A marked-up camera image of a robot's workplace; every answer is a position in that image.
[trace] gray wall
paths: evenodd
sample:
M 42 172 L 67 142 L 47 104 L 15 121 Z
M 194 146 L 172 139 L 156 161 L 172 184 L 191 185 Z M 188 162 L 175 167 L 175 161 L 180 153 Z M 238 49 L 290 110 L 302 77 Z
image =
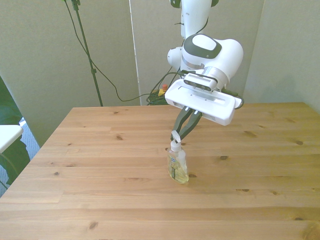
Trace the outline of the gray wall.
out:
M 92 59 L 122 98 L 138 96 L 129 0 L 81 0 L 79 8 Z M 42 145 L 72 107 L 99 106 L 88 58 L 63 1 L 1 0 L 0 9 L 0 75 Z M 139 104 L 120 102 L 97 76 L 105 106 Z
M 246 102 L 305 102 L 320 113 L 319 39 L 319 0 L 265 0 Z
M 140 93 L 149 93 L 169 70 L 167 53 L 181 45 L 181 10 L 169 0 L 130 0 Z M 242 94 L 264 0 L 220 0 L 211 9 L 205 34 L 215 39 L 235 39 L 244 50 L 243 62 L 228 89 Z

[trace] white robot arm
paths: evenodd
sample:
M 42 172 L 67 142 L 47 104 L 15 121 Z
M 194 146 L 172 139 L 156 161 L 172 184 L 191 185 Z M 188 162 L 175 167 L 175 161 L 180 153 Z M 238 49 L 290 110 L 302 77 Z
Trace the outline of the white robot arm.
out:
M 242 104 L 238 97 L 226 94 L 230 79 L 237 72 L 243 49 L 236 40 L 213 39 L 201 33 L 210 8 L 219 0 L 170 0 L 182 8 L 182 47 L 171 49 L 167 59 L 176 70 L 186 71 L 165 94 L 166 101 L 178 108 L 188 107 L 221 125 L 228 125 L 235 109 Z

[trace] yellow liquid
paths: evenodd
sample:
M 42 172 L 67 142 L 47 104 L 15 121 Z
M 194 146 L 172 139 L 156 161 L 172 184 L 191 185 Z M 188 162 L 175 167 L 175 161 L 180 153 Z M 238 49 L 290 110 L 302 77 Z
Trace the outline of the yellow liquid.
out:
M 168 155 L 168 171 L 170 177 L 179 184 L 185 184 L 189 181 L 188 173 L 185 172 L 181 164 L 170 155 Z

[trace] wooden table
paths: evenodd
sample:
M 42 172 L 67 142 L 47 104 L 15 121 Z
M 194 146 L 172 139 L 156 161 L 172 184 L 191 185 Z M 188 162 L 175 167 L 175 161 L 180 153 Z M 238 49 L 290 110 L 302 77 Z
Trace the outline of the wooden table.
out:
M 74 108 L 0 199 L 0 239 L 318 240 L 320 116 L 246 104 L 184 140 L 190 180 L 167 170 L 179 109 Z

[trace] soap bottle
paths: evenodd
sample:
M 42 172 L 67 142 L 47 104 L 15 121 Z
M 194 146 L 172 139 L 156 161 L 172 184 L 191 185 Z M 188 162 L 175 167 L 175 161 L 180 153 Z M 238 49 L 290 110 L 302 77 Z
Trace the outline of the soap bottle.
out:
M 168 148 L 168 171 L 170 177 L 179 184 L 185 184 L 189 180 L 186 152 L 181 147 L 181 139 L 177 131 L 172 131 L 173 141 Z

